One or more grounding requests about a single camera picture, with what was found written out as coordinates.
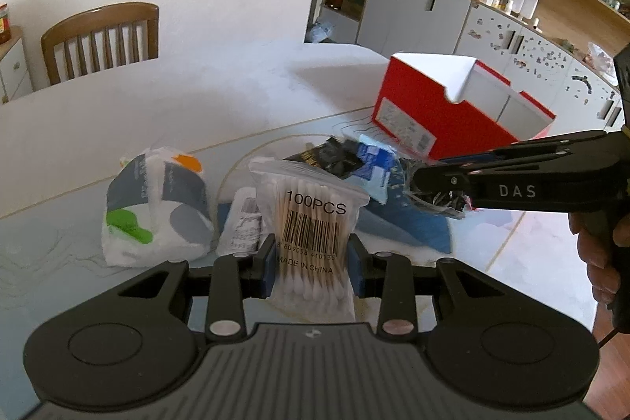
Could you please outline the person's right hand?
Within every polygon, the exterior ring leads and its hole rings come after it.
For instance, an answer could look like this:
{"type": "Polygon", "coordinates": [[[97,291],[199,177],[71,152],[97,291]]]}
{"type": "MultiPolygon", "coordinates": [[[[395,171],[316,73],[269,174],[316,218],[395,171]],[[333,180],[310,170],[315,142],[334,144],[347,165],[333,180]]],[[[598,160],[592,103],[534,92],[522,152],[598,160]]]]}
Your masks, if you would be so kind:
{"type": "Polygon", "coordinates": [[[585,227],[583,215],[569,213],[570,231],[578,236],[576,249],[586,264],[588,280],[593,286],[593,297],[603,305],[613,303],[621,286],[621,276],[611,265],[611,255],[606,246],[591,235],[585,227]]]}

